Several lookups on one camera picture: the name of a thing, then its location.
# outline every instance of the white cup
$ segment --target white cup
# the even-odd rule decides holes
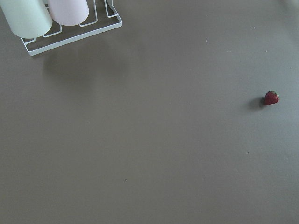
[[[0,0],[0,6],[11,31],[32,39],[47,33],[52,19],[43,0]]]
[[[48,0],[52,19],[64,26],[75,26],[84,22],[89,9],[86,0]]]

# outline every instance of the pink cup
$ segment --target pink cup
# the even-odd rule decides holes
[[[86,0],[48,0],[52,19],[65,26],[75,26],[84,22],[89,9]]]

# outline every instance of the white metal rack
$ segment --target white metal rack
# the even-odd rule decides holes
[[[90,15],[85,21],[86,23],[73,27],[56,24],[56,27],[59,28],[58,31],[55,31],[55,25],[53,25],[51,30],[41,37],[31,40],[21,38],[27,52],[31,56],[37,55],[122,26],[122,20],[113,6],[113,0],[87,0],[87,2],[93,3],[94,10],[90,8]]]

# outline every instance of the rack wire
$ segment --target rack wire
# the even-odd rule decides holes
[[[113,6],[113,0],[87,0],[90,12],[88,18],[77,26],[62,26],[53,22],[51,30],[34,38],[21,38],[27,52],[33,56],[65,44],[122,26],[122,20]]]

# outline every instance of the wire rack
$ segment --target wire rack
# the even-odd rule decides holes
[[[122,20],[113,6],[113,0],[87,0],[87,3],[90,13],[83,23],[68,27],[53,21],[52,28],[45,35],[34,39],[21,38],[27,52],[31,56],[37,55],[122,26]]]

